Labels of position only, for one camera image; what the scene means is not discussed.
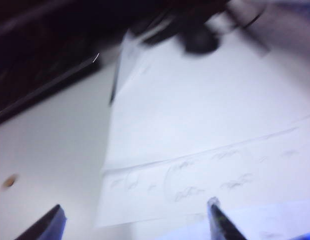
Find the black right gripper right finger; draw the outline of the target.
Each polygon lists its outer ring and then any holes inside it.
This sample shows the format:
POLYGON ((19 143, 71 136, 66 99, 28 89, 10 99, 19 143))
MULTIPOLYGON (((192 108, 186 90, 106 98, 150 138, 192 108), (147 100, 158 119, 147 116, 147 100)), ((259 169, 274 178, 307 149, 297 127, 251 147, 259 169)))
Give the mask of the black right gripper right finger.
POLYGON ((246 237, 221 210, 220 201, 212 197, 207 202, 207 216, 212 240, 245 240, 246 237))

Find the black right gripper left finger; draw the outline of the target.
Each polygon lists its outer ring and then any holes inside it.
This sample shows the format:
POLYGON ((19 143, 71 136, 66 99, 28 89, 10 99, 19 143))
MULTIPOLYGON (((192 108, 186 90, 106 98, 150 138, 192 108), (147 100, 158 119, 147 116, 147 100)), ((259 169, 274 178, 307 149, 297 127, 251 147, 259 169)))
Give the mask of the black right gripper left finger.
POLYGON ((18 236, 16 240, 61 240, 66 221, 64 210, 57 204, 18 236))

